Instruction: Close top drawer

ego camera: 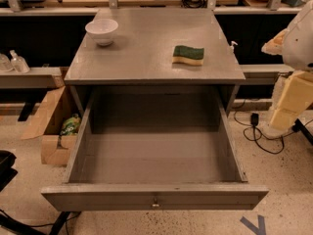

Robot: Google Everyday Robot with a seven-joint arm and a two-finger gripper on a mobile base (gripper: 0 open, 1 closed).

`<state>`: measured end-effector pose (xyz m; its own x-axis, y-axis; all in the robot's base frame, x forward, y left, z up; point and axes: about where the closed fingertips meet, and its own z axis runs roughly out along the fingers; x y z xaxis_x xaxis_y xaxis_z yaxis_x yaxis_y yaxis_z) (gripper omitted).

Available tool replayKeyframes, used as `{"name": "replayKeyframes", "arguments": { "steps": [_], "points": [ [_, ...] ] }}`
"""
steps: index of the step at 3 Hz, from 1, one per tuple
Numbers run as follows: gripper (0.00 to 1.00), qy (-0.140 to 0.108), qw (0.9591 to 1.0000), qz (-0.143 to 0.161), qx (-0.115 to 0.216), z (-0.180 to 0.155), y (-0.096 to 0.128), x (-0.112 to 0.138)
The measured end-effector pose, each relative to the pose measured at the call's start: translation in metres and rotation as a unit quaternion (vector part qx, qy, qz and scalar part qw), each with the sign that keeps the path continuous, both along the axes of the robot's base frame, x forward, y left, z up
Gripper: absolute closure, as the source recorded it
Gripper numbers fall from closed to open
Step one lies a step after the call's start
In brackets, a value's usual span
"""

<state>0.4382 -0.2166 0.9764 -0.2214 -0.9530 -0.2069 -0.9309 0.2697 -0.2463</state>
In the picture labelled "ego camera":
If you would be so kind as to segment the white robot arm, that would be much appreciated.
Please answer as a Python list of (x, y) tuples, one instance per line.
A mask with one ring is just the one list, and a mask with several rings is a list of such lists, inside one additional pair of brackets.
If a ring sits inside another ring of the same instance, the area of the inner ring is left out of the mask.
[(313, 103), (313, 1), (307, 2), (288, 27), (265, 43), (261, 51), (281, 55), (294, 69), (288, 78), (279, 78), (272, 95), (268, 127), (286, 132), (298, 116)]

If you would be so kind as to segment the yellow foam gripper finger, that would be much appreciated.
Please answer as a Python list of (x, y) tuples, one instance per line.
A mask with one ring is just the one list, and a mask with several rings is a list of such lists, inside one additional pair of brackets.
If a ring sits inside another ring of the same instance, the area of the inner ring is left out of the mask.
[(261, 51), (281, 55), (284, 63), (294, 69), (288, 78), (280, 77), (275, 83), (268, 116), (270, 128), (288, 130), (313, 103), (313, 33), (283, 29)]

